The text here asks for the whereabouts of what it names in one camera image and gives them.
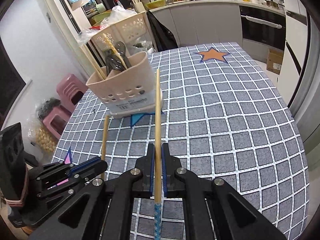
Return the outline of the plain bamboo chopstick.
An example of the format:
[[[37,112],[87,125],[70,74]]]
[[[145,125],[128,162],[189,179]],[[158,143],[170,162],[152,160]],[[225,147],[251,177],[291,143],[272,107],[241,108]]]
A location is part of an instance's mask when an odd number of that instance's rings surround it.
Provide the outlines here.
[[[90,63],[92,64],[95,72],[97,73],[97,75],[100,77],[101,80],[106,80],[106,75],[105,73],[102,71],[101,67],[99,66],[99,64],[97,63],[97,61],[94,59],[94,57],[92,56],[92,53],[89,51],[89,49],[87,48],[86,45],[82,45],[79,47],[82,52],[87,56],[88,60],[90,61]]]
[[[106,115],[105,121],[104,121],[103,141],[101,146],[101,159],[103,161],[105,161],[105,157],[106,157],[106,142],[107,142],[107,136],[108,136],[109,121],[110,121],[110,116]]]

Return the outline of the bamboo chopstick blue end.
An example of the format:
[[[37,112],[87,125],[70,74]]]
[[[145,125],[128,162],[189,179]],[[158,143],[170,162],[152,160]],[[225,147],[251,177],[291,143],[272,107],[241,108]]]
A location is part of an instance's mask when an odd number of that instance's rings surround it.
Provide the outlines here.
[[[156,71],[155,107],[155,229],[154,238],[161,239],[162,161],[161,161],[161,85],[160,71]]]

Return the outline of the grey slotted spoon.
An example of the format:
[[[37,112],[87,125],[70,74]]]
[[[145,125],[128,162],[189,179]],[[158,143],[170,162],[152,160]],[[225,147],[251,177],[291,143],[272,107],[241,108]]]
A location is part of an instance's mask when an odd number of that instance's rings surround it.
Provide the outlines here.
[[[109,62],[110,62],[110,67],[113,70],[118,70],[120,72],[125,70],[123,64],[121,63],[120,59],[116,55],[110,54],[109,55]]]

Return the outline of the grey spoon long handle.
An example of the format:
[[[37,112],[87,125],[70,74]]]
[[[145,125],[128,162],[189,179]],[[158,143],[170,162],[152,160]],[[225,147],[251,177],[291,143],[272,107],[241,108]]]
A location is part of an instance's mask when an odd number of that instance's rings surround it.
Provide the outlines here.
[[[131,67],[131,63],[129,62],[128,58],[126,57],[126,47],[125,44],[121,41],[118,41],[114,45],[115,49],[119,53],[119,55],[123,58],[124,63],[126,64],[127,68]]]

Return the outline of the bag of yellow balls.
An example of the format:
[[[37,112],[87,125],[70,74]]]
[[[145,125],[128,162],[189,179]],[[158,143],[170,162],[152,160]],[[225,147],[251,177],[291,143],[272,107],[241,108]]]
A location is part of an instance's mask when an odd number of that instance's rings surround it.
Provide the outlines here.
[[[30,142],[40,150],[48,154],[54,154],[57,146],[57,139],[52,135],[46,126],[37,118],[27,120],[28,138]]]

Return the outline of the small pink plastic stool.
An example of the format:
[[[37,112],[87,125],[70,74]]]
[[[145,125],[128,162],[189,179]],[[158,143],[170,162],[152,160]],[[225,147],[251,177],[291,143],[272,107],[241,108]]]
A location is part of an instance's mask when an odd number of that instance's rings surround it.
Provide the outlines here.
[[[61,138],[63,131],[71,117],[71,113],[62,106],[54,107],[44,118],[43,124],[57,140]]]

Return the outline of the black bag on stool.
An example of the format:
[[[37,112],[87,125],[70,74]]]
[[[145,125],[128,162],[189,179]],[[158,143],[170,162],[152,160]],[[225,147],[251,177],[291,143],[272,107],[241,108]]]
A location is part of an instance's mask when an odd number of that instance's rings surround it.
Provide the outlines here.
[[[60,106],[61,100],[57,98],[50,98],[45,102],[41,103],[36,109],[37,117],[40,121],[43,121],[54,107]]]

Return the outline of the tall pink stool stack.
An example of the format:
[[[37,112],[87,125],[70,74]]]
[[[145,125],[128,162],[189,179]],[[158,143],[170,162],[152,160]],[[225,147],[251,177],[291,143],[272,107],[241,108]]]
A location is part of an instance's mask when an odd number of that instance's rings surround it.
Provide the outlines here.
[[[71,113],[87,90],[88,87],[71,73],[67,74],[56,87],[61,104]]]

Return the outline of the beige utensil holder caddy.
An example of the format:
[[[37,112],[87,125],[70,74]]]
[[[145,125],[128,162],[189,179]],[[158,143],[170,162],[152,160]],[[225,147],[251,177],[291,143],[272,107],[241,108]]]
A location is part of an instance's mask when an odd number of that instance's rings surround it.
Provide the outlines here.
[[[154,113],[156,109],[156,74],[148,55],[140,51],[129,56],[132,67],[110,71],[105,80],[93,73],[86,86],[119,119],[137,113]]]

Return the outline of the blue checkered star tablecloth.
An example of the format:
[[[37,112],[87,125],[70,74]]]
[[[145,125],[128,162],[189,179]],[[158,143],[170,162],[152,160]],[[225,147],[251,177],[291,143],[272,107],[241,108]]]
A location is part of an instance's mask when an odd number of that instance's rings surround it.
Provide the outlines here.
[[[214,48],[226,62],[202,61]],[[159,68],[164,105],[162,140],[183,167],[201,178],[222,177],[287,239],[306,227],[309,174],[297,125],[275,85],[236,43],[189,46],[148,56]],[[88,90],[57,144],[73,163],[99,156],[106,106]],[[105,178],[134,167],[154,142],[155,116],[110,119]]]

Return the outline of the beige plastic basket cart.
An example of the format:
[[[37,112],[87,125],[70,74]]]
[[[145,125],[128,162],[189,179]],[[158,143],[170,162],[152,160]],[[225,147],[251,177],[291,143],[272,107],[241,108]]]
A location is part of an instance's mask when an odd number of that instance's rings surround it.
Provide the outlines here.
[[[132,46],[138,41],[151,42],[154,51],[158,51],[146,11],[112,23],[91,37],[89,43],[93,48],[94,59],[100,66],[105,64],[105,51],[110,49],[106,43],[107,38],[112,44],[118,41],[123,42],[127,49],[127,56],[132,55],[127,46]]]

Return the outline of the black hanging bag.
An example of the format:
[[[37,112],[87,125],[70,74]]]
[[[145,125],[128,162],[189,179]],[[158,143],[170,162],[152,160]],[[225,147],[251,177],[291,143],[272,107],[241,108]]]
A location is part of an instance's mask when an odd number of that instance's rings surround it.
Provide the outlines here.
[[[161,24],[161,22],[159,22],[159,20],[157,20],[154,14],[149,10],[146,12],[146,15],[155,39],[157,50],[165,51],[178,48],[178,44],[173,33],[166,26]]]

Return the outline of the white plastic bag on cart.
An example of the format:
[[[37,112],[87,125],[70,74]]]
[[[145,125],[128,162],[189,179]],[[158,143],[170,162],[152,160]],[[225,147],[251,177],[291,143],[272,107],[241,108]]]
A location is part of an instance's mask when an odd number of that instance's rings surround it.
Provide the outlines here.
[[[136,14],[137,13],[134,10],[126,10],[119,5],[116,5],[112,8],[110,15],[101,21],[100,30]]]

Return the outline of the green basket on counter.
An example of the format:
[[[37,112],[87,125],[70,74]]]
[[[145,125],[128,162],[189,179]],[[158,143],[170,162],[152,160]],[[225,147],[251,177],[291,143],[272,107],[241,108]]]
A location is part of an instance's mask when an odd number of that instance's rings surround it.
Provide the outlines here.
[[[166,0],[156,0],[156,1],[153,1],[153,2],[146,3],[145,7],[148,10],[152,10],[152,9],[164,7],[165,5],[166,5]]]

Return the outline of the black built-in oven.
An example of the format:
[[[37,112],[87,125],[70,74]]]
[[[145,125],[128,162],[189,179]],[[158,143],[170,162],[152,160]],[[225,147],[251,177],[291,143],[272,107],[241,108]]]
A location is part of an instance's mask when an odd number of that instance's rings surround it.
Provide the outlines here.
[[[268,10],[240,5],[242,37],[284,50],[286,18]]]

